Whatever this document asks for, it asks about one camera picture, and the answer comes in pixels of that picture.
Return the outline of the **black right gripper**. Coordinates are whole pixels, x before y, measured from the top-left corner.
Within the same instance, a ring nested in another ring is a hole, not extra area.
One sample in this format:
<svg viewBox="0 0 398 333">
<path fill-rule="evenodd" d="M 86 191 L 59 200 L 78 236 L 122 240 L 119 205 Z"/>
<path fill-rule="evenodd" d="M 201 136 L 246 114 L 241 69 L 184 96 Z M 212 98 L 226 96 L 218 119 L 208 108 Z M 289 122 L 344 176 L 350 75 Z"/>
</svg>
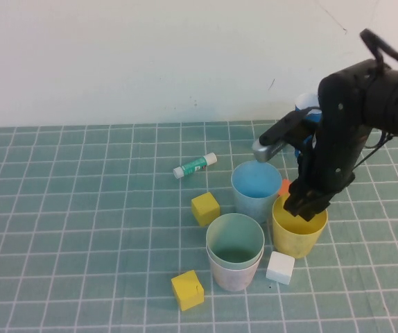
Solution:
<svg viewBox="0 0 398 333">
<path fill-rule="evenodd" d="M 377 74 L 389 68 L 369 59 L 321 80 L 318 99 L 322 119 L 315 132 L 315 146 L 304 154 L 299 177 L 284 201 L 288 213 L 310 221 L 352 182 L 354 165 L 371 131 L 362 115 L 366 92 Z"/>
</svg>

